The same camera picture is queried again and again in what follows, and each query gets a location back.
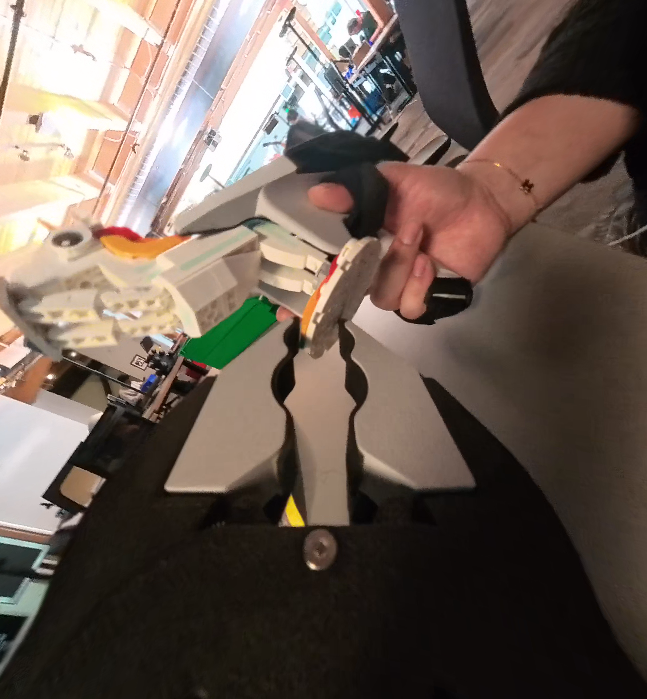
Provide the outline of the person's black shirt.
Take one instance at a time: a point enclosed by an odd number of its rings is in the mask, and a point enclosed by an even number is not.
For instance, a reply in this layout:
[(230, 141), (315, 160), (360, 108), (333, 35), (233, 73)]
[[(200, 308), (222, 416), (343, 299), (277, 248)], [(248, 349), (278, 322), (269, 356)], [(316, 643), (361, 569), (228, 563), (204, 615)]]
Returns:
[(620, 151), (632, 180), (632, 223), (647, 224), (647, 1), (577, 1), (548, 36), (502, 117), (558, 94), (638, 112), (639, 127)]

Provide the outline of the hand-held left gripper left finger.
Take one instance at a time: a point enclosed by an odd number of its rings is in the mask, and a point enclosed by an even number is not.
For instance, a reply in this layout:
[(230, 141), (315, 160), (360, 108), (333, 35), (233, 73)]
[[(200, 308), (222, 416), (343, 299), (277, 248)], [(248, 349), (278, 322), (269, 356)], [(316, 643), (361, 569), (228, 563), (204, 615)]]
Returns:
[(291, 319), (221, 370), (166, 480), (167, 493), (292, 492), (297, 459), (284, 398), (293, 389), (297, 351), (298, 322)]

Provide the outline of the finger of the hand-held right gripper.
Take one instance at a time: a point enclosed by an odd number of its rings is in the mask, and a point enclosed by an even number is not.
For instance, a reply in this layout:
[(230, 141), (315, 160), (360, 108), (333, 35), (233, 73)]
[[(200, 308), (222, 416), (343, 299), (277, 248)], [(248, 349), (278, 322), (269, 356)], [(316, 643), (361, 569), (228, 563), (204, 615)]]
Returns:
[(212, 235), (229, 231), (251, 219), (265, 219), (301, 235), (295, 221), (299, 186), (297, 166), (289, 159), (277, 159), (232, 185), (205, 197), (176, 216), (174, 235)]

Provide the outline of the round rainbow brick plate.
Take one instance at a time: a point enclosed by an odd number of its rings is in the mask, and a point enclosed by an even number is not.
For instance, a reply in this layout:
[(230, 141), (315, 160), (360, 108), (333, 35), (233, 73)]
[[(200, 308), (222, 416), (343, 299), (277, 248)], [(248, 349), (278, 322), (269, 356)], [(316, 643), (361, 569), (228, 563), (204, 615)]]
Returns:
[(300, 322), (300, 348), (319, 359), (336, 344), (341, 321), (354, 317), (375, 280), (381, 241), (350, 239), (331, 263), (327, 276), (307, 302)]

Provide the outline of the person's right hand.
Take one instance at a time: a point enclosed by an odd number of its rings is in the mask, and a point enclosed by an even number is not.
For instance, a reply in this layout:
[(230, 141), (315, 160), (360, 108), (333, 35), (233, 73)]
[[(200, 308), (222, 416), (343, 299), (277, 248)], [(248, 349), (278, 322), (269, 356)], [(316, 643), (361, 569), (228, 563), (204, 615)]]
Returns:
[(370, 288), (372, 303), (417, 319), (443, 268), (480, 282), (510, 236), (530, 218), (530, 201), (488, 163), (456, 169), (381, 163), (389, 184), (383, 229), (393, 236)]

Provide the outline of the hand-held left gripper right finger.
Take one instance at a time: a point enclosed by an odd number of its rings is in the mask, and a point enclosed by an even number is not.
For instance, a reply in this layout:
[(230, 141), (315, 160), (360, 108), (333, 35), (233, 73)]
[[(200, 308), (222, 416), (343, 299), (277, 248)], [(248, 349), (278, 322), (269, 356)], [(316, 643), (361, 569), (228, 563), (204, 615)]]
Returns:
[(415, 367), (354, 323), (339, 328), (345, 389), (355, 402), (347, 445), (353, 490), (474, 489), (475, 478)]

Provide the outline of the white toy brick unicorn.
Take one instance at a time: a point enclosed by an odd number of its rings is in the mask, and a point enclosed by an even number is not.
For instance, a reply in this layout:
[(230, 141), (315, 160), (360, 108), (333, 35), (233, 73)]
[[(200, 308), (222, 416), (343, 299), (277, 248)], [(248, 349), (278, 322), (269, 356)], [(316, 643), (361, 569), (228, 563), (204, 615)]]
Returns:
[(265, 220), (137, 240), (80, 225), (52, 232), (0, 276), (0, 310), (37, 352), (60, 360), (129, 338), (204, 336), (265, 295), (261, 283), (306, 304), (328, 264), (326, 253)]

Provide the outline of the green plastic bin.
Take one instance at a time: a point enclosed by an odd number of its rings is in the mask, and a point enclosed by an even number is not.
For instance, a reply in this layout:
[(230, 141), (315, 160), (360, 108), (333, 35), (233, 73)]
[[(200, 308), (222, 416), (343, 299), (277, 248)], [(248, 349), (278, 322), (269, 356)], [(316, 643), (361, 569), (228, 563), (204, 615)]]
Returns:
[(180, 354), (191, 362), (222, 370), (277, 323), (277, 308), (264, 296), (249, 298), (204, 336), (187, 341)]

